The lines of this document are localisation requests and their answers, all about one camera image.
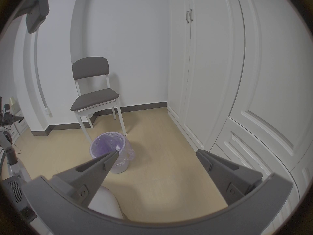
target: white wardrobe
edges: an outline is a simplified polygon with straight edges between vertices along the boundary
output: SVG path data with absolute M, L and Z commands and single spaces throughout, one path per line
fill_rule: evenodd
M 294 183 L 313 176 L 313 40 L 288 0 L 170 0 L 168 114 L 194 148 Z

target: chair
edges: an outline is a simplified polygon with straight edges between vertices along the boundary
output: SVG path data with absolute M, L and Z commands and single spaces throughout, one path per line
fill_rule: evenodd
M 73 78 L 78 88 L 79 97 L 75 100 L 71 107 L 76 115 L 78 123 L 86 135 L 88 141 L 91 143 L 92 140 L 87 133 L 82 116 L 86 116 L 91 113 L 95 113 L 104 109 L 112 108 L 113 117 L 116 119 L 114 107 L 116 106 L 119 115 L 120 125 L 122 126 L 123 134 L 126 136 L 126 130 L 123 122 L 122 112 L 120 111 L 119 94 L 110 88 L 109 82 L 109 64 L 107 59 L 104 57 L 86 57 L 77 60 L 73 66 Z M 105 75 L 107 89 L 90 92 L 87 94 L 80 94 L 78 87 L 78 80 L 87 77 Z

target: beige floor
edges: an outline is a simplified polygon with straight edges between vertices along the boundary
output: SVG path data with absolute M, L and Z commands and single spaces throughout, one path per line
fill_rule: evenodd
M 123 119 L 136 158 L 123 173 L 109 173 L 103 186 L 113 192 L 130 220 L 181 221 L 227 206 L 166 108 L 126 112 Z M 99 116 L 88 129 L 91 138 L 107 131 L 121 132 L 112 115 Z M 35 137 L 28 129 L 16 145 L 31 178 L 49 179 L 91 159 L 81 129 L 52 131 L 48 137 Z M 2 175 L 8 177 L 6 165 Z

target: ventilation grille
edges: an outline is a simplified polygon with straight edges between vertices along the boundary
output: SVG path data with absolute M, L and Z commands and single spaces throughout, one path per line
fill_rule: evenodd
M 15 197 L 15 203 L 17 204 L 18 202 L 22 200 L 22 191 L 16 181 L 12 180 L 8 182 L 8 184 L 11 186 L 12 192 Z

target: cabinet handle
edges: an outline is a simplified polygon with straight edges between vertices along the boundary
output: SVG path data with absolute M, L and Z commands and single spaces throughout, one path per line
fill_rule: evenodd
M 189 18 L 190 18 L 190 21 L 191 21 L 191 22 L 193 21 L 193 19 L 191 18 L 191 12 L 192 12 L 192 11 L 193 11 L 192 9 L 189 10 Z
M 188 12 L 189 12 L 189 11 L 186 12 L 186 20 L 187 20 L 187 23 L 189 23 L 189 21 L 188 21 Z

